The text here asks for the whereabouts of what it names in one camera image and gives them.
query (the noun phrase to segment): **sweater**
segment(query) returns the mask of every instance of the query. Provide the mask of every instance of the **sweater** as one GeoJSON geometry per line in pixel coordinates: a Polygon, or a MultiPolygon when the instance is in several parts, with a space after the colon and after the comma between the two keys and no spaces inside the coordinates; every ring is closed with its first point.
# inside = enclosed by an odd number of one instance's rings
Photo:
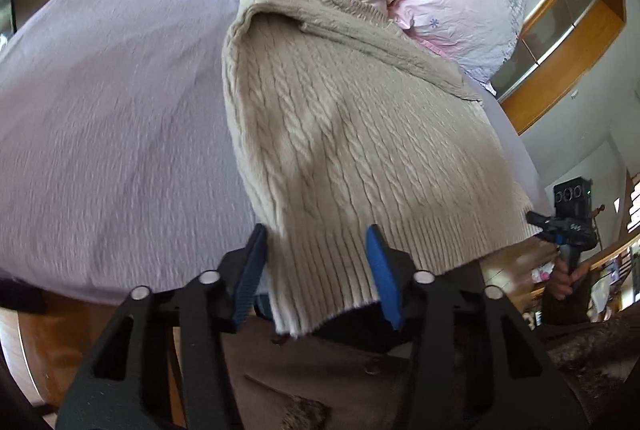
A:
{"type": "Polygon", "coordinates": [[[239,0],[223,47],[238,169],[267,226],[276,329],[378,299],[377,223],[441,274],[537,230],[459,68],[357,0],[239,0]]]}

